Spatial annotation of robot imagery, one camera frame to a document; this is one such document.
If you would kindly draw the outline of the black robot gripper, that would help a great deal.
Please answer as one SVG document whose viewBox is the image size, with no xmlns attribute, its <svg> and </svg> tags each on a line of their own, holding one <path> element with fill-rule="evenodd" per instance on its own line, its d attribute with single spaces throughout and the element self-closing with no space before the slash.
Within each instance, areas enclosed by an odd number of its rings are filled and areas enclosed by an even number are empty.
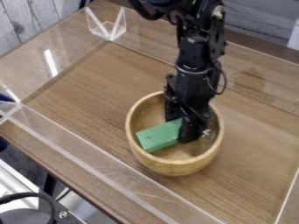
<svg viewBox="0 0 299 224">
<path fill-rule="evenodd" d="M 196 141 L 211 121 L 209 101 L 220 95 L 220 65 L 193 69 L 176 65 L 176 74 L 167 75 L 164 87 L 164 118 L 169 122 L 181 118 L 177 140 Z"/>
</svg>

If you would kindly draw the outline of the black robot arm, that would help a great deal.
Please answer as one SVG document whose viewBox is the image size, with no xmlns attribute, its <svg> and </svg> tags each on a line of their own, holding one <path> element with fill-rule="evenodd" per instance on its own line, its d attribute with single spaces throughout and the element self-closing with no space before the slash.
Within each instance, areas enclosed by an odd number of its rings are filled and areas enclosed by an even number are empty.
<svg viewBox="0 0 299 224">
<path fill-rule="evenodd" d="M 225 53 L 223 0 L 128 0 L 138 15 L 151 21 L 167 18 L 176 26 L 179 55 L 175 74 L 165 76 L 164 117 L 181 119 L 177 140 L 197 140 L 212 118 L 211 99 L 225 91 L 220 65 Z"/>
</svg>

